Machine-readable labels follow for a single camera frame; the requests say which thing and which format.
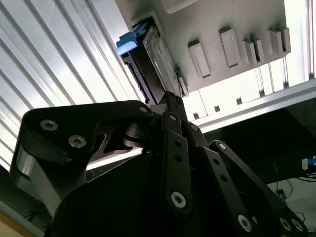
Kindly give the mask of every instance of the rectangular slot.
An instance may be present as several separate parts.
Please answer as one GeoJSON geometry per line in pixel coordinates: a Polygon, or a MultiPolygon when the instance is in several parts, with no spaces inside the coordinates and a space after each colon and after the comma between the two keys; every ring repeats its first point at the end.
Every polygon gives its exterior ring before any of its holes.
{"type": "Polygon", "coordinates": [[[287,27],[278,27],[277,30],[281,31],[283,52],[290,52],[291,51],[290,30],[287,27]]]}
{"type": "Polygon", "coordinates": [[[263,53],[263,47],[262,47],[261,39],[259,39],[257,37],[251,37],[251,41],[254,44],[257,62],[258,63],[259,62],[264,62],[265,61],[265,57],[264,57],[264,53],[263,53]]]}
{"type": "Polygon", "coordinates": [[[283,55],[282,47],[282,36],[281,32],[278,30],[269,30],[270,41],[271,41],[271,51],[278,56],[283,55]]]}
{"type": "Polygon", "coordinates": [[[243,43],[244,43],[245,50],[246,50],[246,58],[247,58],[246,61],[250,62],[252,65],[256,65],[257,64],[257,57],[256,57],[254,43],[248,39],[245,39],[243,41],[243,43]]]}
{"type": "Polygon", "coordinates": [[[199,77],[204,79],[211,76],[200,42],[195,40],[190,42],[188,46],[199,77]]]}
{"type": "Polygon", "coordinates": [[[230,27],[225,27],[220,29],[219,34],[221,37],[228,67],[233,68],[240,65],[240,54],[234,30],[230,27]]]}

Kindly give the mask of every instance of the black metal bracket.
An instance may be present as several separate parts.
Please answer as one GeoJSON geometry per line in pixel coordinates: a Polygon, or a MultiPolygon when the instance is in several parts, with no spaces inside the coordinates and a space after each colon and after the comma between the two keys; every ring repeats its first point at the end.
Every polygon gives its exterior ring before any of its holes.
{"type": "Polygon", "coordinates": [[[210,210],[204,218],[228,236],[307,236],[303,222],[226,144],[208,147],[201,130],[187,121],[180,97],[168,92],[160,103],[167,105],[161,115],[139,101],[26,113],[10,171],[14,182],[32,184],[54,215],[66,196],[89,185],[84,176],[89,160],[143,147],[138,159],[155,159],[148,166],[161,175],[153,193],[166,226],[178,230],[174,226],[183,227],[194,216],[199,201],[193,195],[194,170],[201,179],[201,206],[210,210]]]}

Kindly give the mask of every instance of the bolt head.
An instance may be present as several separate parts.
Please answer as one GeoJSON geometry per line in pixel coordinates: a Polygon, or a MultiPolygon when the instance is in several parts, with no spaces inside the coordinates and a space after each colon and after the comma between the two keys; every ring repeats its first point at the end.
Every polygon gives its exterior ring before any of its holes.
{"type": "Polygon", "coordinates": [[[186,199],[179,192],[173,192],[171,194],[171,201],[175,207],[180,208],[180,209],[185,208],[187,205],[186,199]]]}
{"type": "Polygon", "coordinates": [[[82,148],[86,145],[86,140],[79,135],[70,136],[68,142],[74,148],[82,148]]]}
{"type": "Polygon", "coordinates": [[[58,124],[50,119],[44,119],[39,124],[40,127],[46,131],[55,131],[58,129],[58,124]]]}
{"type": "Polygon", "coordinates": [[[218,146],[219,146],[222,150],[224,150],[224,151],[226,150],[226,147],[224,146],[224,144],[219,143],[218,146]]]}
{"type": "Polygon", "coordinates": [[[191,125],[191,128],[192,128],[194,131],[198,131],[198,126],[196,126],[196,125],[194,125],[194,124],[191,125]]]}

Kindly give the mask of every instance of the wooden surface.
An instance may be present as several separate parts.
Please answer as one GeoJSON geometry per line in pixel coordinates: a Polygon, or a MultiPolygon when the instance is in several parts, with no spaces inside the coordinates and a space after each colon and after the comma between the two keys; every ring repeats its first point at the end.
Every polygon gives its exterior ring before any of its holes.
{"type": "Polygon", "coordinates": [[[0,212],[0,236],[1,237],[35,237],[24,227],[0,212]]]}

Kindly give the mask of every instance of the cable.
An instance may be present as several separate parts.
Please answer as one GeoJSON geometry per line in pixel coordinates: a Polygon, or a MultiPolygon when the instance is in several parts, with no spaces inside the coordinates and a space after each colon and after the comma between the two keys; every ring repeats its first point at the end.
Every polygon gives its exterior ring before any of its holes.
{"type": "Polygon", "coordinates": [[[297,179],[305,181],[305,182],[316,183],[316,181],[312,181],[312,180],[305,180],[305,179],[301,179],[301,178],[297,178],[297,179]]]}
{"type": "Polygon", "coordinates": [[[289,195],[287,195],[287,196],[285,197],[285,199],[288,199],[288,198],[293,194],[293,185],[291,184],[291,182],[290,182],[289,180],[286,180],[286,181],[288,182],[288,184],[289,184],[290,187],[291,187],[291,191],[290,191],[289,195]]]}
{"type": "Polygon", "coordinates": [[[303,223],[306,221],[306,218],[305,218],[305,215],[304,215],[303,212],[295,212],[295,214],[302,214],[302,215],[303,215],[303,218],[304,218],[303,223]]]}
{"type": "Polygon", "coordinates": [[[291,186],[291,191],[290,191],[290,194],[286,197],[286,199],[288,199],[293,194],[293,185],[291,184],[291,182],[288,179],[287,179],[287,182],[291,186]]]}

